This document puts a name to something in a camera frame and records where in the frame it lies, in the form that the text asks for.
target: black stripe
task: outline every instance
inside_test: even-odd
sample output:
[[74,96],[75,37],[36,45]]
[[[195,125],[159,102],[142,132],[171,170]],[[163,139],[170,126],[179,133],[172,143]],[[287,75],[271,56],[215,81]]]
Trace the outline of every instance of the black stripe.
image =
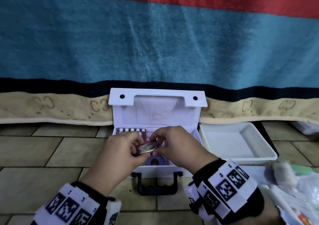
[[73,81],[54,81],[46,79],[12,79],[0,78],[0,92],[22,91],[27,93],[77,94],[85,97],[99,97],[110,93],[110,88],[148,88],[172,90],[205,91],[207,97],[217,100],[237,102],[250,97],[276,100],[280,98],[310,99],[319,98],[319,88],[270,88],[249,87],[229,90],[207,84],[168,83],[168,82],[130,82],[102,81],[96,83],[79,83]]

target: white tray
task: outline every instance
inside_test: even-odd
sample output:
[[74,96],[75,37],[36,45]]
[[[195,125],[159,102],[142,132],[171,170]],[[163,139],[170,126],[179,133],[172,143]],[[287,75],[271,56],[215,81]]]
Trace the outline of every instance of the white tray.
[[239,165],[262,164],[278,158],[252,123],[200,124],[203,146],[216,156]]

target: person's left hand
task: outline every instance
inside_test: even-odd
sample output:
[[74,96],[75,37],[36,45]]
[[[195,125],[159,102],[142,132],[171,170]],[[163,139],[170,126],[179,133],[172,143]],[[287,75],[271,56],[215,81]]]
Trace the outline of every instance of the person's left hand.
[[150,154],[132,155],[137,152],[135,147],[143,142],[137,132],[110,136],[93,165],[79,181],[109,196],[119,183],[150,157]]

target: case lid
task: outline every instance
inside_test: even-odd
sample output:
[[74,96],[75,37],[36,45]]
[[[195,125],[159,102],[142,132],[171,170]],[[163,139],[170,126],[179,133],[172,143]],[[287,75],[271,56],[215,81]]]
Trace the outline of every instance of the case lid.
[[111,88],[115,127],[197,128],[201,107],[207,107],[204,91]]

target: person's right hand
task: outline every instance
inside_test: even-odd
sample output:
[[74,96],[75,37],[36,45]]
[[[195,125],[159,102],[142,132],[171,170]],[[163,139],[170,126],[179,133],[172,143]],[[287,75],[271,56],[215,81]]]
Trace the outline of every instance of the person's right hand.
[[207,151],[182,126],[169,126],[156,130],[150,140],[157,138],[159,144],[165,143],[153,155],[166,156],[174,165],[187,169],[193,175],[205,165],[218,159]]

